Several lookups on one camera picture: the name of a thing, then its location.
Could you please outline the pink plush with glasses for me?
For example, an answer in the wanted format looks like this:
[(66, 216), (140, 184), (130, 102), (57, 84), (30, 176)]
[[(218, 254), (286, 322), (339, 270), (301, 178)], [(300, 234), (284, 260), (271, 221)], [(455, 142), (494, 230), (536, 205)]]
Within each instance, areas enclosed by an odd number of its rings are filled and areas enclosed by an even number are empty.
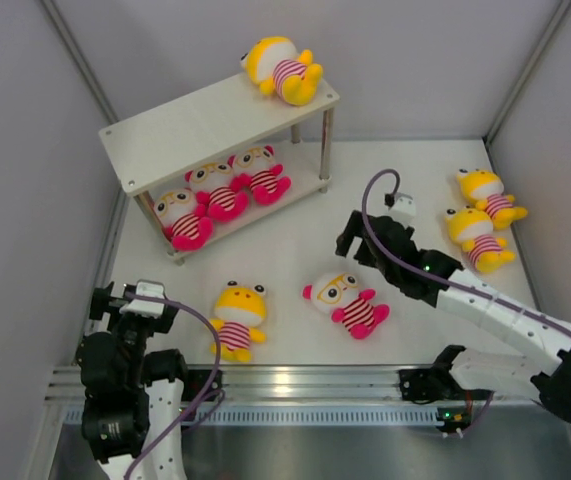
[(227, 163), (259, 205), (275, 204), (291, 187), (292, 181), (277, 162), (272, 145), (250, 147), (230, 156)]

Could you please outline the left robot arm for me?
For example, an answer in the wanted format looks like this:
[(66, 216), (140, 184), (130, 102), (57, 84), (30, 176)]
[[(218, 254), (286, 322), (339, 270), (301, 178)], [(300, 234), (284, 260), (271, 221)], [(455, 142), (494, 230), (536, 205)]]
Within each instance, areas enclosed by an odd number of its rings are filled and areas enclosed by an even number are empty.
[(178, 310), (166, 304), (161, 283), (125, 285), (120, 297), (112, 290), (95, 289), (90, 317), (107, 316), (108, 327), (84, 336), (75, 354), (85, 388), (82, 436), (111, 479), (182, 479), (179, 432), (161, 439), (155, 453), (144, 451), (191, 386), (179, 350), (147, 350), (150, 338), (169, 332)]

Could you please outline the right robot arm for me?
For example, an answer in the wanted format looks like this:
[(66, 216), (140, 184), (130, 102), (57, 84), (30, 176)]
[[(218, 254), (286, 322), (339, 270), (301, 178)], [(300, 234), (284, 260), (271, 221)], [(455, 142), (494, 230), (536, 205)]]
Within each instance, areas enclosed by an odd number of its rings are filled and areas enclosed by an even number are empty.
[(571, 323), (549, 317), (502, 294), (453, 257), (416, 247), (413, 230), (389, 216), (354, 210), (336, 240), (347, 255), (378, 270), (404, 296), (465, 319), (516, 350), (490, 356), (450, 346), (434, 361), (433, 388), (445, 397), (461, 390), (505, 392), (539, 402), (571, 424)]

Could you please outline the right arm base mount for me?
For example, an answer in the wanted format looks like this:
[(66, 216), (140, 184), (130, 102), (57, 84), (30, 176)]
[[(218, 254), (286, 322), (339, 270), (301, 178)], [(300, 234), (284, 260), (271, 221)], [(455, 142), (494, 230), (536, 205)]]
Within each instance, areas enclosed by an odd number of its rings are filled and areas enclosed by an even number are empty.
[(437, 417), (443, 422), (437, 429), (447, 438), (463, 438), (489, 408), (493, 393), (483, 389), (461, 387), (452, 377), (454, 360), (466, 348), (447, 346), (427, 367), (404, 368), (398, 371), (399, 389), (403, 401), (429, 405), (438, 401), (463, 401), (462, 407), (439, 408)]

